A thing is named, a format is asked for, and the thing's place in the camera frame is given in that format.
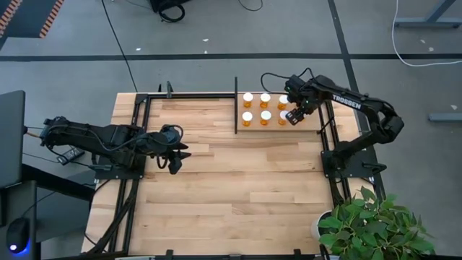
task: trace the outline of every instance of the white cable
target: white cable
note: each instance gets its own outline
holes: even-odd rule
[[[403,58],[399,55],[398,51],[396,50],[396,44],[395,44],[395,22],[396,22],[396,17],[398,16],[398,6],[399,6],[399,0],[396,0],[396,12],[395,12],[395,18],[393,18],[393,24],[391,25],[391,41],[393,42],[393,49],[395,50],[396,55],[398,56],[399,60],[406,64],[407,66],[412,66],[412,67],[423,67],[423,66],[434,66],[434,65],[451,65],[451,64],[459,64],[462,63],[462,61],[452,61],[452,62],[439,62],[439,63],[432,63],[432,64],[409,64],[403,60]]]

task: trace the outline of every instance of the concrete floor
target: concrete floor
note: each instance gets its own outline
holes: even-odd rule
[[[132,1],[147,6],[143,0]],[[425,15],[434,1],[401,2],[399,16],[415,17]],[[151,11],[124,0],[106,3],[126,54],[340,53],[327,1],[265,0],[261,11],[248,12],[237,0],[193,0],[185,4],[186,18],[178,24],[160,22]],[[350,53],[393,53],[394,1],[350,0],[336,5]],[[462,1],[457,1],[448,15],[461,10]],[[402,53],[461,53],[461,42],[461,29],[396,32]],[[66,0],[46,39],[9,38],[0,50],[0,56],[118,54],[99,0]],[[399,202],[422,215],[437,238],[439,254],[462,256],[458,216],[462,128],[426,119],[431,112],[454,112],[451,105],[462,109],[462,64],[410,68],[396,60],[356,60],[352,65],[359,90],[392,103],[406,124],[394,143],[375,146],[379,162],[388,166],[383,173],[385,190],[398,194]],[[230,91],[234,76],[239,77],[241,90],[260,90],[262,73],[291,75],[306,66],[349,86],[341,59],[130,61],[130,66],[140,92],[154,92],[167,80],[175,91]],[[40,126],[44,118],[54,116],[109,124],[116,93],[134,91],[123,61],[0,62],[0,78],[0,93],[26,91],[28,126]],[[267,84],[280,90],[284,81],[268,78]],[[27,137],[24,151],[54,158]],[[59,176],[84,170],[24,160]],[[52,239],[43,244],[43,258],[76,255],[82,240],[82,230]]]

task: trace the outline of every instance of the wooden tabletop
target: wooden tabletop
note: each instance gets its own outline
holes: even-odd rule
[[[131,123],[135,96],[118,94],[112,124]],[[356,138],[352,109],[333,105],[340,140]],[[183,142],[193,155],[177,175],[148,159],[136,200],[131,255],[165,255],[167,249],[175,255],[293,254],[295,248],[319,253],[310,225],[332,209],[332,198],[315,131],[235,134],[233,99],[153,100],[148,131],[164,124],[184,128]],[[119,182],[112,180],[93,199],[87,234],[94,241],[113,219]],[[361,186],[372,189],[361,179],[350,178],[349,184],[352,194]],[[124,227],[123,222],[118,249]],[[91,247],[86,240],[82,251]]]

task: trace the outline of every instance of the robotic arm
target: robotic arm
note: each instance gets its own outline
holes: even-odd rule
[[[176,174],[181,160],[191,154],[181,152],[188,146],[181,143],[176,125],[164,125],[159,132],[146,133],[143,128],[128,125],[93,126],[68,121],[64,117],[46,119],[40,134],[41,146],[53,151],[55,145],[72,145],[93,154],[108,158],[112,164],[132,170],[137,167],[136,157],[157,157],[157,164],[164,168],[169,163],[170,173]],[[164,159],[160,165],[159,157]]]
[[[336,101],[366,115],[370,131],[350,142],[339,142],[332,151],[329,164],[337,170],[344,170],[349,158],[356,152],[376,143],[387,144],[394,141],[404,127],[402,119],[386,101],[339,87],[322,75],[308,82],[293,75],[286,81],[284,89],[288,93],[288,101],[297,105],[286,116],[292,125],[302,121],[305,115],[313,113],[325,100]]]

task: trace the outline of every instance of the white pot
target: white pot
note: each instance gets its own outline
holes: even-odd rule
[[[318,224],[321,221],[321,217],[324,216],[325,213],[329,213],[331,211],[332,210],[328,210],[324,212],[323,214],[320,214],[318,219],[311,223],[311,236],[313,237],[313,239],[316,239],[318,241],[319,238],[321,237],[321,234],[319,233]]]

